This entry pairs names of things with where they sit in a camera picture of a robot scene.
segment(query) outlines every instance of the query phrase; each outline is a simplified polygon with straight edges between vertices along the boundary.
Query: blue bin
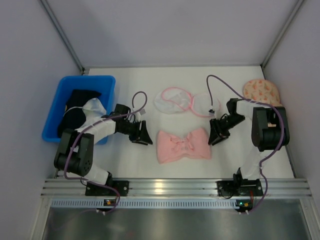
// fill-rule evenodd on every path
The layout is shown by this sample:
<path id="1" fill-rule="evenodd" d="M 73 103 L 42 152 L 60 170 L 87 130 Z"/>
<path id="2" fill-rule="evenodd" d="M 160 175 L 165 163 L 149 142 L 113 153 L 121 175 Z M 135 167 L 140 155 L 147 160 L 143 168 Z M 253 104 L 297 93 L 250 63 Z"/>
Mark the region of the blue bin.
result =
<path id="1" fill-rule="evenodd" d="M 93 90 L 101 93 L 99 100 L 107 114 L 113 107 L 116 79 L 113 76 L 66 76 L 61 79 L 45 122 L 42 132 L 43 140 L 59 143 L 57 129 L 65 113 L 66 103 L 74 89 Z M 108 137 L 101 139 L 97 144 L 105 144 Z"/>

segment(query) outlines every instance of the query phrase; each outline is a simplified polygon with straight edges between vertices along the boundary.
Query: gray floor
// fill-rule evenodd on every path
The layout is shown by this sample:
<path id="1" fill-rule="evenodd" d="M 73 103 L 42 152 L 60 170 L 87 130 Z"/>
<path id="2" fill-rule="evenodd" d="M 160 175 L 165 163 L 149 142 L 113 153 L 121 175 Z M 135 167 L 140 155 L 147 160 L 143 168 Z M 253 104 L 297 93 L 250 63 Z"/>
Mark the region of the gray floor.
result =
<path id="1" fill-rule="evenodd" d="M 308 240 L 299 201 L 265 200 L 256 212 L 234 210 L 117 209 L 103 216 L 52 208 L 44 240 Z"/>

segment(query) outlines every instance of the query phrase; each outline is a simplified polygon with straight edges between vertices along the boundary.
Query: orange patterned fabric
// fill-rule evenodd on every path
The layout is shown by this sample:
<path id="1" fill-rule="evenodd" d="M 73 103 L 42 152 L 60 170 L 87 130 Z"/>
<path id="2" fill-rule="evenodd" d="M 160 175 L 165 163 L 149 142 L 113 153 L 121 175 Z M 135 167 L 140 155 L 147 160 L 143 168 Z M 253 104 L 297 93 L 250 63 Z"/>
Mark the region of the orange patterned fabric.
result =
<path id="1" fill-rule="evenodd" d="M 272 82 L 265 79 L 253 79 L 243 87 L 243 95 L 257 102 L 281 106 L 279 91 Z"/>

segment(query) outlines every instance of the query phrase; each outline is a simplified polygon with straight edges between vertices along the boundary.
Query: pink bow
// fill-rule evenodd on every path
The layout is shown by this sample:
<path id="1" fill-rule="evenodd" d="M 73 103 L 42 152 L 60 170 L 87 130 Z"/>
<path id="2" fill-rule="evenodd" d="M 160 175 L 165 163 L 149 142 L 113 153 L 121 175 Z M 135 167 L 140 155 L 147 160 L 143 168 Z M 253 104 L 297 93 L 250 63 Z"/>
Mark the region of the pink bow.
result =
<path id="1" fill-rule="evenodd" d="M 189 132 L 186 138 L 159 131 L 157 136 L 157 158 L 160 164 L 190 159 L 211 159 L 208 134 L 203 128 Z"/>

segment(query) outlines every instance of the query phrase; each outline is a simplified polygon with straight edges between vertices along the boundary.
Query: white tabletop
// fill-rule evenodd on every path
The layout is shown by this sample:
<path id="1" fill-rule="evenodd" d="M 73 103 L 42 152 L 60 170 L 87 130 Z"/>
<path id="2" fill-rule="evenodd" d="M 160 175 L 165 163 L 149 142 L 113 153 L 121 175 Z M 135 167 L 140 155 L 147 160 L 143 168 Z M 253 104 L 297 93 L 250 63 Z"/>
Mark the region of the white tabletop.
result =
<path id="1" fill-rule="evenodd" d="M 165 114 L 158 111 L 153 100 L 158 92 L 168 87 L 180 87 L 192 94 L 207 92 L 206 77 L 214 74 L 242 93 L 244 84 L 252 79 L 264 78 L 259 66 L 216 66 L 216 67 L 137 67 L 137 68 L 92 68 L 89 75 L 112 75 L 116 79 L 114 104 L 131 107 L 131 100 L 137 91 L 145 91 L 148 103 L 145 107 L 148 133 L 153 145 L 131 143 L 127 135 L 116 133 L 109 136 L 105 145 L 94 147 L 94 162 L 111 172 L 117 178 L 231 178 L 245 162 L 253 148 L 251 141 L 251 120 L 230 130 L 229 139 L 211 147 L 212 158 L 182 158 L 176 162 L 159 164 L 156 155 L 156 137 L 162 130 L 181 138 L 197 128 L 204 128 L 210 134 L 209 118 L 198 117 L 190 111 L 178 114 Z M 228 113 L 226 103 L 236 98 L 218 80 L 210 79 L 214 97 L 221 102 L 220 117 Z M 144 102 L 138 95 L 135 107 Z M 263 172 L 267 178 L 293 178 L 293 172 L 286 149 L 283 147 L 270 158 Z"/>

